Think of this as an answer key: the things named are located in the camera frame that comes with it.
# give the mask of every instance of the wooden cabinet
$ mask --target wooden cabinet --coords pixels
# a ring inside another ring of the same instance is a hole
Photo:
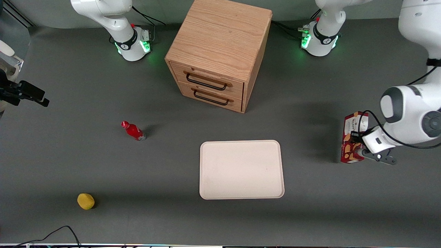
[[[228,0],[194,0],[165,56],[181,93],[244,113],[272,15]]]

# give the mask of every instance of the red box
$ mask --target red box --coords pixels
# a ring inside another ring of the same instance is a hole
[[[358,132],[358,126],[361,115],[363,112],[357,111],[344,118],[343,138],[341,142],[341,157],[340,161],[343,163],[351,164],[364,160],[364,157],[358,155],[356,152],[359,149],[364,149],[362,143],[351,142],[351,132]],[[365,113],[361,118],[360,132],[365,132],[368,126],[368,113]]]

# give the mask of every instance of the red bottle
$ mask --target red bottle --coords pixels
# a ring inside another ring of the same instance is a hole
[[[143,141],[146,139],[144,133],[135,124],[130,124],[127,121],[123,121],[121,122],[121,126],[125,128],[127,134],[135,138],[135,140]]]

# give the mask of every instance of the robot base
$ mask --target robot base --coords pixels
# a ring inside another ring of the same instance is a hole
[[[303,30],[312,30],[316,21],[303,25]],[[328,55],[328,53],[335,47],[338,36],[335,40],[327,45],[323,45],[320,40],[315,37],[313,32],[308,31],[306,36],[302,40],[301,48],[305,49],[309,54],[317,57]]]
[[[123,56],[127,61],[137,61],[142,59],[146,54],[151,51],[150,47],[150,34],[148,30],[143,30],[140,27],[134,27],[138,33],[136,42],[132,45],[130,50],[123,50],[116,45],[118,53]]]

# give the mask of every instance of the bottle cap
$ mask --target bottle cap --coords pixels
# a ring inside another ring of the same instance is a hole
[[[128,123],[127,121],[123,121],[123,122],[121,122],[121,127],[123,127],[123,128],[129,128],[129,126],[130,126],[130,123]]]

